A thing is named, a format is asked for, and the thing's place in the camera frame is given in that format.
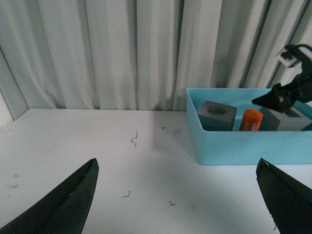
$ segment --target gray block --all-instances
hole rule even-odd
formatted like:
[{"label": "gray block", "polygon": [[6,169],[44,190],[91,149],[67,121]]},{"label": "gray block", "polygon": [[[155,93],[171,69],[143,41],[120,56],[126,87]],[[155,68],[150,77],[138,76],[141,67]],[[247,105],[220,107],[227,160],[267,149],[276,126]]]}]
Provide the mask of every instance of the gray block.
[{"label": "gray block", "polygon": [[237,108],[217,102],[205,101],[197,110],[203,129],[207,131],[232,131]]},{"label": "gray block", "polygon": [[259,131],[301,131],[312,123],[312,120],[292,107],[289,113],[280,113],[262,108],[263,119]]}]

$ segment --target wire scrap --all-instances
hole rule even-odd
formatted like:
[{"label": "wire scrap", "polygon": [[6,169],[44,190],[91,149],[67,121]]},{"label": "wire scrap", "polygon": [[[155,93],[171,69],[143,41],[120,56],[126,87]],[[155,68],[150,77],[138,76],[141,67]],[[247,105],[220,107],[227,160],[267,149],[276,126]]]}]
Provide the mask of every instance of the wire scrap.
[{"label": "wire scrap", "polygon": [[127,196],[122,196],[122,197],[130,197],[130,190],[129,190],[129,193],[128,193],[128,195],[127,195]]},{"label": "wire scrap", "polygon": [[137,139],[137,132],[136,132],[136,137],[132,138],[131,139],[131,143],[134,143],[135,144],[135,147],[137,146],[137,143],[136,142],[133,142],[133,139]]}]

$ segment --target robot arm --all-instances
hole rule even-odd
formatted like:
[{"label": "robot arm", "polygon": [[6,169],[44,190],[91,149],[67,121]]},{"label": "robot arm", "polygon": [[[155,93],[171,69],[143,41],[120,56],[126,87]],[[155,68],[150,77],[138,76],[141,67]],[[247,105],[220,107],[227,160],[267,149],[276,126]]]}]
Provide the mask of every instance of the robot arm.
[{"label": "robot arm", "polygon": [[281,86],[275,84],[267,94],[252,100],[253,104],[260,105],[281,113],[289,111],[294,103],[309,102],[312,100],[312,62],[299,48],[312,48],[305,44],[286,45],[277,55],[287,67],[295,67],[301,62],[302,73],[295,76],[293,81]]}]

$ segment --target small debris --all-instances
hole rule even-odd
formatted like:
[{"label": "small debris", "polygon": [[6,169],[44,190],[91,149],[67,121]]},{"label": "small debris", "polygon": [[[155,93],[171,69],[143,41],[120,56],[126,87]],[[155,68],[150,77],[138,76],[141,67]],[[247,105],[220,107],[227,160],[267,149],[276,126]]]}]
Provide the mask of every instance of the small debris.
[{"label": "small debris", "polygon": [[128,193],[128,195],[127,195],[127,196],[122,196],[122,197],[130,197],[130,190],[129,190],[129,193]]},{"label": "small debris", "polygon": [[16,189],[18,188],[20,185],[19,184],[14,184],[14,185],[11,185],[11,184],[7,184],[6,185],[6,189],[9,190],[9,189]]},{"label": "small debris", "polygon": [[134,142],[133,139],[137,139],[137,132],[136,132],[136,137],[132,138],[131,141],[130,141],[131,143],[134,143],[134,144],[135,144],[135,147],[136,147],[136,146],[137,146],[137,143]]}]

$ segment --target white wall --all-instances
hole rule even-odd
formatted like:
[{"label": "white wall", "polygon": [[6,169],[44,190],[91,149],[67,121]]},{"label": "white wall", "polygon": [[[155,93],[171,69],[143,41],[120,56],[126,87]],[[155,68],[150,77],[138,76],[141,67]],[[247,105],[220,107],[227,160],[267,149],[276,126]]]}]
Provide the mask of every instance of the white wall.
[{"label": "white wall", "polygon": [[7,108],[2,94],[0,93],[0,131],[13,122],[9,109]]}]

